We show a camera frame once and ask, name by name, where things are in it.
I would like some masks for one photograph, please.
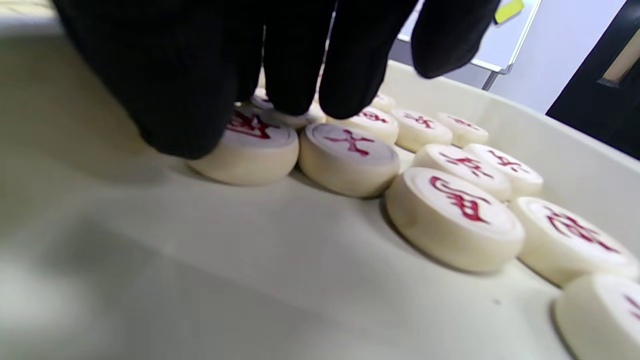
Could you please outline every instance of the black door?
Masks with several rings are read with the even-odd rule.
[[[547,115],[640,158],[640,0],[627,0]]]

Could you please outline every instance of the red chinese character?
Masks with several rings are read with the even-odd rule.
[[[631,306],[633,306],[636,309],[634,311],[631,311],[631,315],[633,315],[634,318],[640,320],[640,304],[638,304],[632,297],[628,295],[625,295],[625,299],[629,304],[631,304]]]
[[[527,169],[525,169],[521,163],[511,161],[506,156],[500,156],[496,154],[495,151],[493,150],[489,150],[489,153],[495,156],[495,158],[500,161],[498,165],[502,165],[503,167],[508,167],[513,172],[526,172],[527,174],[529,174]]]
[[[371,121],[382,121],[385,124],[388,123],[388,121],[385,118],[379,117],[378,114],[372,113],[371,111],[367,111],[367,110],[363,110],[360,114],[358,114],[358,116],[365,117]]]
[[[480,177],[480,175],[484,175],[490,179],[493,179],[493,176],[491,174],[487,174],[486,172],[484,172],[482,170],[482,167],[480,166],[481,162],[477,161],[475,159],[472,158],[460,158],[460,159],[456,159],[456,158],[452,158],[449,155],[440,153],[440,155],[442,155],[442,157],[447,158],[447,162],[453,165],[462,165],[464,167],[467,167],[470,171],[471,174],[474,174],[476,177]]]
[[[478,201],[473,199],[477,199],[491,205],[491,202],[489,202],[489,200],[472,195],[462,190],[454,189],[449,186],[448,181],[437,176],[432,176],[429,182],[431,183],[433,188],[441,193],[447,194],[447,198],[452,200],[451,204],[460,208],[460,211],[462,211],[462,216],[464,216],[467,220],[489,224],[488,221],[480,217],[480,205],[478,204]]]
[[[412,119],[420,125],[424,125],[424,127],[427,129],[433,129],[433,126],[431,126],[431,124],[433,123],[433,120],[425,119],[421,115],[419,115],[418,117],[414,117],[409,113],[404,113],[404,117],[406,117],[407,119]]]
[[[229,131],[252,136],[258,139],[270,139],[271,136],[267,133],[267,129],[270,127],[280,129],[278,126],[263,122],[257,114],[247,116],[238,110],[234,111],[234,116],[227,124],[227,130]]]
[[[561,233],[566,237],[570,237],[569,234],[561,230],[561,227],[564,227],[571,235],[581,238],[586,242],[595,243],[601,246],[601,248],[606,251],[611,251],[615,253],[620,253],[620,251],[608,246],[602,240],[598,239],[598,233],[595,230],[589,229],[584,225],[580,224],[578,220],[570,217],[569,215],[560,213],[550,207],[546,207],[549,210],[549,215],[547,215],[547,220],[551,226],[556,229],[557,232]]]
[[[342,130],[343,133],[345,133],[347,135],[347,137],[345,138],[341,138],[341,139],[337,139],[337,138],[330,138],[328,136],[325,136],[324,138],[331,141],[331,142],[346,142],[349,144],[349,148],[347,149],[347,151],[349,152],[357,152],[360,156],[362,157],[366,157],[369,156],[369,151],[360,149],[358,147],[358,142],[376,142],[373,139],[369,139],[369,138],[355,138],[353,136],[353,132],[351,132],[351,130],[347,130],[347,129],[343,129]]]
[[[473,130],[480,130],[480,128],[479,128],[479,127],[477,127],[477,126],[475,126],[475,125],[471,124],[470,122],[466,122],[466,121],[464,121],[464,120],[462,120],[462,119],[458,119],[457,117],[453,117],[453,116],[450,116],[449,118],[450,118],[451,120],[455,121],[455,123],[456,123],[456,124],[459,124],[459,125],[462,125],[462,126],[466,126],[466,127],[470,127],[470,128],[472,128]]]

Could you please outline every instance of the wall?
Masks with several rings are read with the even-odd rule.
[[[624,0],[544,0],[513,70],[491,92],[546,113],[598,42]],[[390,57],[410,63],[409,45],[398,41]],[[489,72],[467,65],[447,78],[482,87]]]

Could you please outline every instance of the gloved hand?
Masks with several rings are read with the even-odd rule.
[[[275,108],[305,113],[335,22],[320,105],[336,119],[368,106],[417,0],[54,0],[69,39],[165,154],[211,152],[234,101],[248,100],[264,62]],[[499,0],[426,0],[412,35],[417,72],[467,64]]]

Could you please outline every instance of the finger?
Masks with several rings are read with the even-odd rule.
[[[289,115],[307,112],[316,94],[335,0],[270,2],[264,41],[266,90]]]
[[[221,138],[236,96],[221,55],[220,1],[55,0],[73,43],[165,154],[196,159]]]
[[[263,0],[226,2],[224,53],[234,64],[236,101],[249,100],[258,86],[267,5]]]
[[[327,115],[346,119],[368,106],[385,77],[391,46],[417,0],[340,0],[320,85]]]
[[[413,66],[436,78],[468,64],[493,19],[500,0],[427,0],[413,28]]]

